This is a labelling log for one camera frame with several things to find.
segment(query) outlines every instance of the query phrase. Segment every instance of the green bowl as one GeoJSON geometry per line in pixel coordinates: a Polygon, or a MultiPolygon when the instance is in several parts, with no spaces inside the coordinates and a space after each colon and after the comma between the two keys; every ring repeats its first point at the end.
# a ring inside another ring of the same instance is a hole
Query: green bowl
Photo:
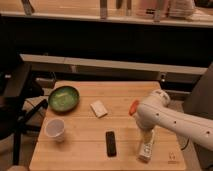
{"type": "Polygon", "coordinates": [[[48,98],[48,104],[56,112],[67,112],[76,107],[79,102],[78,90],[71,86],[55,89],[48,98]]]}

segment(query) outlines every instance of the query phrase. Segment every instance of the black chair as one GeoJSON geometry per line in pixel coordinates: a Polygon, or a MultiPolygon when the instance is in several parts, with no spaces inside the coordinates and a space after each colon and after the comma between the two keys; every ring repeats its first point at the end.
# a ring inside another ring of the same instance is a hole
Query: black chair
{"type": "Polygon", "coordinates": [[[27,122],[40,107],[47,108],[48,104],[42,100],[28,113],[22,110],[26,98],[41,96],[44,91],[36,83],[31,65],[24,63],[14,50],[6,31],[0,15],[0,140],[14,133],[13,165],[18,165],[21,134],[40,131],[39,126],[27,122]]]}

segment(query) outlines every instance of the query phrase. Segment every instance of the white cup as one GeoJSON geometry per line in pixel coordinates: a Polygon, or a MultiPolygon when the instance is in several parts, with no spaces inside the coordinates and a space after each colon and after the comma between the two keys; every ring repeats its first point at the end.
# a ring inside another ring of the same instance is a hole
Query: white cup
{"type": "Polygon", "coordinates": [[[65,132],[64,121],[59,118],[53,118],[47,121],[44,128],[44,132],[48,137],[52,138],[57,142],[64,141],[64,132],[65,132]]]}

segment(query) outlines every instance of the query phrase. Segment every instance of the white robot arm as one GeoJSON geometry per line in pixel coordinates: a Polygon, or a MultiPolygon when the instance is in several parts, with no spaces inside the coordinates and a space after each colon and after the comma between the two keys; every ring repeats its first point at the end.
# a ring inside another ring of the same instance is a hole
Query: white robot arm
{"type": "Polygon", "coordinates": [[[170,97],[166,92],[155,90],[139,102],[130,114],[143,132],[150,132],[155,125],[159,125],[213,150],[213,120],[169,109],[166,107],[169,102],[170,97]]]}

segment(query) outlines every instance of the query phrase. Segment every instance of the wooden table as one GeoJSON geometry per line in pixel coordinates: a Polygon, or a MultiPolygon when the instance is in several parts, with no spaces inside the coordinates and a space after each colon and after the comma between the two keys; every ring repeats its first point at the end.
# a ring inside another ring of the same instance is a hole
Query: wooden table
{"type": "Polygon", "coordinates": [[[137,159],[140,131],[135,120],[128,115],[135,99],[143,99],[157,82],[57,82],[55,87],[70,85],[79,90],[80,103],[65,115],[56,115],[47,109],[46,117],[30,164],[31,171],[77,170],[185,170],[185,162],[176,135],[156,127],[156,140],[151,161],[137,159]],[[96,118],[90,104],[101,100],[108,115],[96,118]],[[62,143],[51,141],[43,127],[53,117],[63,118],[66,139],[62,143]],[[114,131],[117,156],[107,157],[105,132],[114,131]]]}

